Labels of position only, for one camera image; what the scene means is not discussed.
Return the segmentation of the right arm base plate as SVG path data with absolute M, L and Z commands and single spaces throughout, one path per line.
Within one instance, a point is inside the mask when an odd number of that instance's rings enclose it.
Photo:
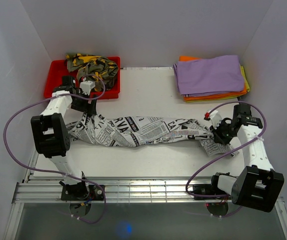
M 192 193 L 200 195 L 195 196 L 195 200 L 219 200 L 224 199 L 225 197 L 228 197 L 228 199 L 230 198 L 226 192 L 213 187 L 211 184 L 194 184 L 192 186 Z

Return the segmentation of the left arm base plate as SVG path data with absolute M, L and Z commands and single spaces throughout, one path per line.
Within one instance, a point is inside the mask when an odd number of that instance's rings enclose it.
M 103 201 L 103 190 L 96 185 L 83 185 L 82 183 L 62 187 L 60 199 L 62 201 Z

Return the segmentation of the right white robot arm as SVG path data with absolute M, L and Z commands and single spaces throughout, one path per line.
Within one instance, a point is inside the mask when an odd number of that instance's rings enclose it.
M 217 110 L 207 112 L 214 142 L 228 144 L 238 138 L 243 153 L 244 169 L 239 176 L 217 172 L 211 178 L 210 195 L 216 199 L 230 195 L 232 203 L 263 212 L 270 212 L 282 190 L 284 176 L 269 161 L 261 134 L 262 120 L 252 115 L 250 105 L 238 103 L 232 118 L 222 118 Z

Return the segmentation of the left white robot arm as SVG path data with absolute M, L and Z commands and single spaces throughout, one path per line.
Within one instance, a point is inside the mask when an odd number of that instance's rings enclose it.
M 89 98 L 92 89 L 95 87 L 94 81 L 87 81 L 83 78 L 79 85 L 76 79 L 70 75 L 63 76 L 61 85 L 55 87 L 46 109 L 30 120 L 34 144 L 37 152 L 49 159 L 64 177 L 60 184 L 64 187 L 63 195 L 77 200 L 84 200 L 89 196 L 90 188 L 84 181 L 68 177 L 68 175 L 84 179 L 85 175 L 74 164 L 68 155 L 71 147 L 71 140 L 68 129 L 64 122 L 64 115 L 69 107 L 79 112 L 95 113 L 96 103 L 94 100 L 89 103 L 87 100 L 75 96 L 60 94 L 74 94 L 83 98 Z

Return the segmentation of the newspaper print trousers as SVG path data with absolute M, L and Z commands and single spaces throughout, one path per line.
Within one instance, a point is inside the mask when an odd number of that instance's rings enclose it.
M 231 144 L 214 142 L 211 130 L 197 119 L 155 116 L 124 116 L 109 119 L 101 114 L 83 114 L 66 124 L 71 140 L 105 147 L 136 148 L 143 145 L 199 141 L 208 156 L 224 154 Z

